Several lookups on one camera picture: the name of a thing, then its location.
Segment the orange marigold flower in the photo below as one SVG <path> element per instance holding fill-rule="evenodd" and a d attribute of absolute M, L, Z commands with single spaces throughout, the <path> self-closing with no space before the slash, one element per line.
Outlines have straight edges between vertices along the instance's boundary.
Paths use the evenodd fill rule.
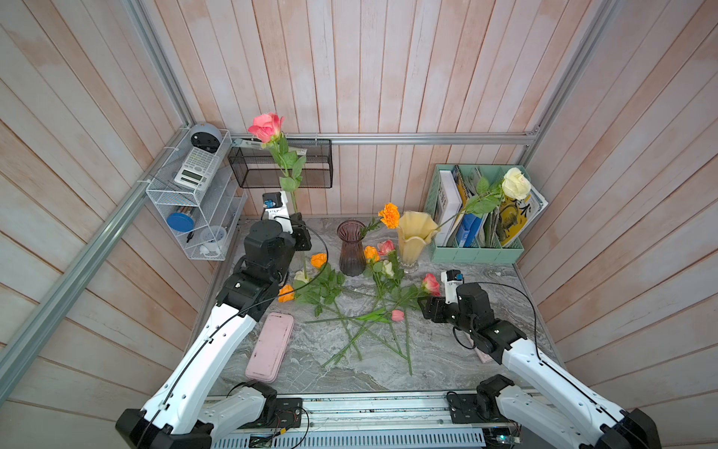
<path fill-rule="evenodd" d="M 364 226 L 359 233 L 360 239 L 364 239 L 370 232 L 378 230 L 383 224 L 388 229 L 396 229 L 399 225 L 400 213 L 398 207 L 393 203 L 387 203 L 383 209 Z"/>

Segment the pink rose flower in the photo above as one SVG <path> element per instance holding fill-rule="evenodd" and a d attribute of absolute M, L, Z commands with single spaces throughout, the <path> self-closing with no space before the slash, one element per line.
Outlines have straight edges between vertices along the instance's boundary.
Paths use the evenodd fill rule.
<path fill-rule="evenodd" d="M 262 142 L 262 148 L 270 152 L 272 159 L 280 169 L 280 187 L 291 200 L 296 213 L 299 212 L 295 191 L 299 189 L 303 177 L 302 170 L 307 162 L 305 155 L 292 150 L 282 131 L 284 118 L 276 113 L 257 116 L 248 131 Z"/>

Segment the cream white rose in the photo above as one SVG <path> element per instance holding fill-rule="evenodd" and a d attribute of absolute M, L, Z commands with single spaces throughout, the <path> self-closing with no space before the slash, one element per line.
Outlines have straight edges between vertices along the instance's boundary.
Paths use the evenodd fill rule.
<path fill-rule="evenodd" d="M 459 218 L 467 215 L 481 217 L 493 213 L 507 198 L 524 200 L 529 196 L 532 188 L 531 182 L 519 168 L 510 168 L 496 183 L 490 183 L 480 173 L 472 178 L 464 176 L 461 170 L 458 180 L 463 183 L 467 198 L 463 200 L 461 196 L 459 197 L 459 209 L 439 222 L 440 229 L 454 224 Z"/>

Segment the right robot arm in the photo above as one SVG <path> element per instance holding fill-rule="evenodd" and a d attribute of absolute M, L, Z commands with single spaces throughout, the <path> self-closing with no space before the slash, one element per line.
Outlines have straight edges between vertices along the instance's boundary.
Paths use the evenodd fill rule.
<path fill-rule="evenodd" d="M 504 375 L 480 382 L 462 415 L 487 421 L 506 419 L 528 428 L 556 448 L 658 448 L 656 422 L 600 396 L 544 355 L 513 323 L 495 316 L 488 294 L 457 271 L 442 296 L 418 300 L 424 318 L 446 323 L 469 336 L 471 349 L 535 387 L 546 403 L 525 393 Z"/>

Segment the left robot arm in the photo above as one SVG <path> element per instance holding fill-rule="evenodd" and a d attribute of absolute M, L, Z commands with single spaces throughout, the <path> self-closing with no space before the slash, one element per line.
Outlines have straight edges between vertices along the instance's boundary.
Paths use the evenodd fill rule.
<path fill-rule="evenodd" d="M 288 296 L 289 267 L 312 246 L 300 213 L 252 225 L 245 255 L 216 297 L 200 335 L 158 391 L 139 409 L 127 409 L 115 428 L 131 448 L 209 448 L 257 421 L 274 400 L 268 385 L 251 381 L 237 393 L 205 404 L 224 366 L 267 308 Z"/>

